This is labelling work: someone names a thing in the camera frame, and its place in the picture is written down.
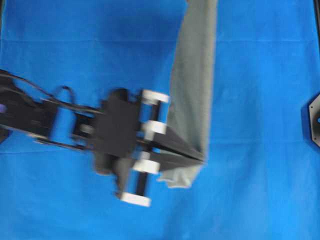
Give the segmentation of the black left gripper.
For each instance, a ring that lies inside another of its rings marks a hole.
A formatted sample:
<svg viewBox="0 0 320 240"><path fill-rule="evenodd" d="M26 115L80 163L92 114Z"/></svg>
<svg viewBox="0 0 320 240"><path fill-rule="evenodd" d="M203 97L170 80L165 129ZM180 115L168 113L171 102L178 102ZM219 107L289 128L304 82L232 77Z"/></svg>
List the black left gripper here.
<svg viewBox="0 0 320 240"><path fill-rule="evenodd" d="M147 89L141 92L141 102L145 105L158 107L169 99L164 93ZM137 160L133 159L141 102L129 101L129 91L125 88L113 90L102 101L103 114L97 115L94 123L94 167L98 174L115 175L115 194L121 201L149 207L151 199L145 196L149 174L161 173L160 180L172 188L188 188L198 167L204 164L204 155L166 123L150 119L141 124L144 139L156 148L176 154L143 151ZM135 193L126 192L130 170L139 172Z"/></svg>

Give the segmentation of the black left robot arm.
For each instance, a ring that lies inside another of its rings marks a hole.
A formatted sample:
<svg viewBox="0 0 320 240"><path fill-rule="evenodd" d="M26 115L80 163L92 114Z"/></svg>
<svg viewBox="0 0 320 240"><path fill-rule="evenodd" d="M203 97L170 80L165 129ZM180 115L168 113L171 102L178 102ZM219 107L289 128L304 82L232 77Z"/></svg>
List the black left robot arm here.
<svg viewBox="0 0 320 240"><path fill-rule="evenodd" d="M0 139L20 131L40 144L91 151L96 171L115 175L116 196L122 201L144 198L149 174L204 163L202 153L159 121L161 104L169 101L165 94L143 89L130 100L127 89L117 88L94 108L74 100L61 101L50 93L37 102L15 85L17 79L7 71L0 72ZM83 145L50 140L59 108L74 113L71 137L84 141ZM134 195L125 191L130 170L139 172Z"/></svg>

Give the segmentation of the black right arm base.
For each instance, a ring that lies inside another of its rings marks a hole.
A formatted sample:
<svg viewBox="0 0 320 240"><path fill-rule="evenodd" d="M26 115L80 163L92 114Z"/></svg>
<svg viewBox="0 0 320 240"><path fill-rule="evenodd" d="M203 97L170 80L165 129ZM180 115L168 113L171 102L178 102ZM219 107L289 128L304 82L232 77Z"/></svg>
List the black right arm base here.
<svg viewBox="0 0 320 240"><path fill-rule="evenodd" d="M303 139L320 151L320 93L313 95L301 108Z"/></svg>

